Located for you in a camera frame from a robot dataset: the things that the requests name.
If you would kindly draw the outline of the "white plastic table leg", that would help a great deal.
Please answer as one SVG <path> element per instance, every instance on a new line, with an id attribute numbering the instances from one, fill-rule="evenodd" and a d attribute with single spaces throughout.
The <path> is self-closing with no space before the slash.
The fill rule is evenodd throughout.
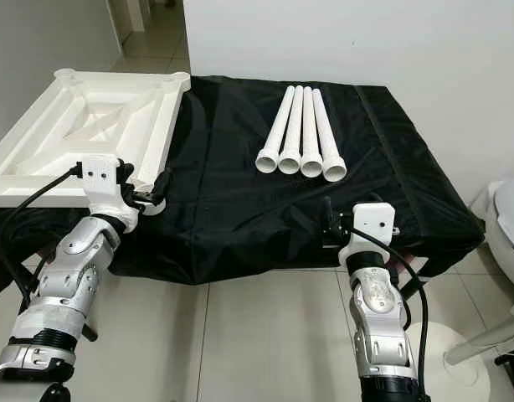
<path id="1" fill-rule="evenodd" d="M 302 138 L 301 138 L 301 173 L 307 178 L 321 176 L 323 161 L 321 145 L 316 126 L 316 108 L 311 87 L 302 91 Z"/>
<path id="2" fill-rule="evenodd" d="M 347 175 L 346 163 L 337 148 L 329 112 L 319 89 L 313 90 L 313 100 L 317 133 L 321 143 L 322 177 L 329 183 L 337 183 Z"/>
<path id="3" fill-rule="evenodd" d="M 292 103 L 294 103 L 295 91 L 294 85 L 288 85 L 286 88 L 279 110 L 277 110 L 270 127 L 267 141 L 265 141 L 264 146 L 257 154 L 256 161 L 254 161 L 257 171 L 260 173 L 272 173 L 279 168 L 281 143 L 285 135 L 289 111 Z"/>
<path id="4" fill-rule="evenodd" d="M 295 175 L 301 169 L 301 131 L 303 108 L 302 85 L 296 85 L 292 96 L 283 146 L 280 151 L 279 170 L 285 175 Z"/>

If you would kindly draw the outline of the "white round stool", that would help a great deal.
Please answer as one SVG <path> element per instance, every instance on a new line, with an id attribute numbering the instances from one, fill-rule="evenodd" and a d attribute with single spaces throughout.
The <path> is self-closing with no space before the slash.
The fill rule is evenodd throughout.
<path id="1" fill-rule="evenodd" d="M 406 334 L 411 352 L 423 359 L 415 367 L 423 371 L 423 394 L 429 401 L 490 401 L 493 372 L 484 355 L 498 346 L 514 344 L 514 315 L 471 337 L 437 322 L 429 322 L 425 336 L 422 329 L 422 324 L 413 324 Z"/>

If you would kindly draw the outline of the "white rounded fixture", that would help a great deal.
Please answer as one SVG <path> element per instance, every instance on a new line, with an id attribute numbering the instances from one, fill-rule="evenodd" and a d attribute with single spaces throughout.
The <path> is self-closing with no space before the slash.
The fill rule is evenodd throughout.
<path id="1" fill-rule="evenodd" d="M 514 271 L 514 176 L 487 187 L 487 242 L 506 272 Z"/>

